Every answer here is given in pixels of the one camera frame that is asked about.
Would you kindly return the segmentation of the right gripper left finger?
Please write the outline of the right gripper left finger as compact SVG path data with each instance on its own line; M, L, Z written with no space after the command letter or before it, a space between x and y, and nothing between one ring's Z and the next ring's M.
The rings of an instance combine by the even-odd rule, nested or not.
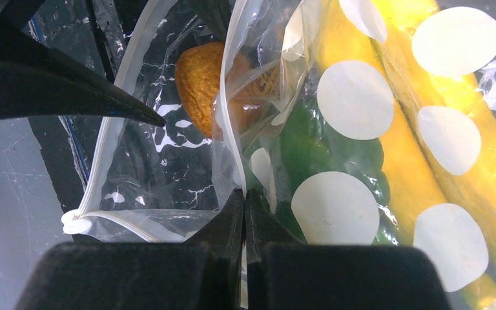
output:
M61 243L17 309L239 309L244 197L183 243Z

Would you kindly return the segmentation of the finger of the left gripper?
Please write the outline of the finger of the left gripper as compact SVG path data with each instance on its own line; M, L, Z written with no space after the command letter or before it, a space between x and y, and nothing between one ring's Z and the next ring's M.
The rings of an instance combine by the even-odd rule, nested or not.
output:
M59 50L22 33L0 34L0 120L62 115L165 124L151 108Z

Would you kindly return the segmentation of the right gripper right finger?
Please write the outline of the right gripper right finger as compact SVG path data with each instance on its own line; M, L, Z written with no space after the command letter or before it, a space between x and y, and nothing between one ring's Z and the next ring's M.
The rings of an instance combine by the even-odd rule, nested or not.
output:
M437 272L412 247L306 245L256 190L245 201L250 309L449 309Z

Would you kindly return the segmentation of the clear polka dot zip bag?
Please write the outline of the clear polka dot zip bag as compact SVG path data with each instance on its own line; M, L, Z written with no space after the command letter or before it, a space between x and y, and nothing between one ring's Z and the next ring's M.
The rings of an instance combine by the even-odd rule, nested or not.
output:
M308 244L413 246L496 309L496 1L149 1L66 234L184 242L254 190Z

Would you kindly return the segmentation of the orange fake fruit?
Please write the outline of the orange fake fruit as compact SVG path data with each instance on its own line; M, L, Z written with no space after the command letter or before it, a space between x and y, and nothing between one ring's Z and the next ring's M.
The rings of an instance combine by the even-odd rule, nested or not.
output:
M220 88L225 43L211 42L184 51L176 62L176 88L195 127L207 138L221 141L222 130L212 132L212 113ZM264 113L267 99L280 94L280 67L267 70L241 89L229 102L241 131Z

